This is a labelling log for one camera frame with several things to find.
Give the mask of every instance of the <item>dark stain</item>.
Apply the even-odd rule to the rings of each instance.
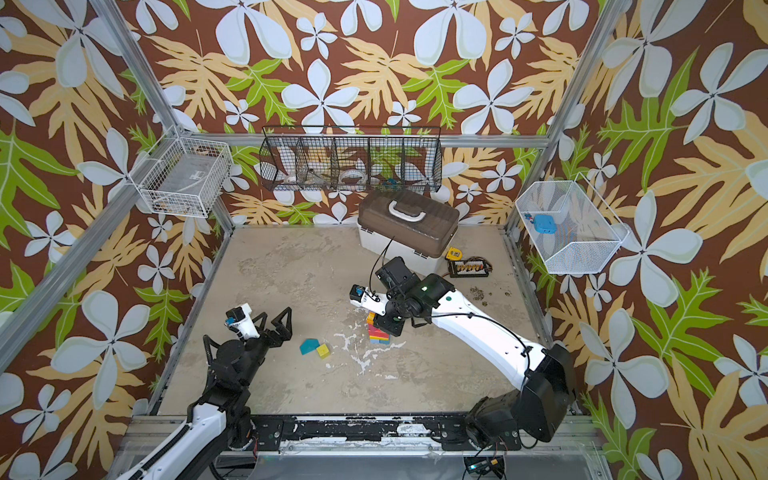
[[[474,301],[479,301],[485,298],[485,292],[480,290],[478,287],[474,286],[471,289],[469,289],[469,292],[472,294],[472,299]]]

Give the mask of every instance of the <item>gray cardboard in basket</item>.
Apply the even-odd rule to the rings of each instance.
[[[200,196],[216,159],[208,155],[182,154],[158,190]]]

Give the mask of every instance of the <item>blue object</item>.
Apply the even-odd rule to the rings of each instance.
[[[314,352],[319,346],[320,342],[318,342],[317,339],[306,339],[299,347],[299,350],[301,350],[302,355],[306,355],[309,352]]]
[[[554,219],[551,215],[536,215],[533,219],[533,227],[539,233],[552,234],[558,231],[558,226],[554,224]]]

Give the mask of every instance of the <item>white mesh basket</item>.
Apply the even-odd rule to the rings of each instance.
[[[223,142],[176,137],[149,157],[155,165],[137,185],[156,214],[206,218],[230,175],[232,152]]]
[[[599,199],[598,204],[605,203],[597,191],[595,199]],[[515,206],[547,271],[553,275],[601,272],[630,232],[615,213],[617,222],[611,226],[572,180],[534,182],[518,197]],[[526,214],[533,218],[550,215],[557,230],[539,233]]]

